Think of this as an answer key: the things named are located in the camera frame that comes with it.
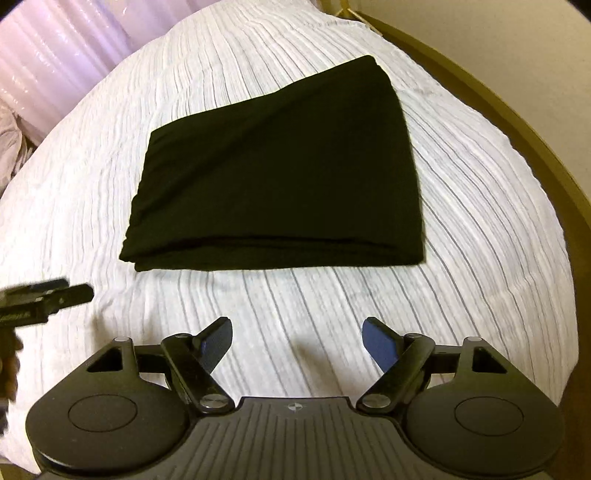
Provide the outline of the person left hand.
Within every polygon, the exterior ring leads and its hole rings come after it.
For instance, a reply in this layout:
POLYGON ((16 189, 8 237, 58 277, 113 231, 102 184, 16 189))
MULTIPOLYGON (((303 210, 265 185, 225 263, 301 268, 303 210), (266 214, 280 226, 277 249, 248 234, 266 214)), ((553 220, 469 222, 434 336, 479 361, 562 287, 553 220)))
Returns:
POLYGON ((23 350, 22 340, 13 329, 1 330, 1 399, 14 401, 18 390, 20 371, 18 354, 23 350))

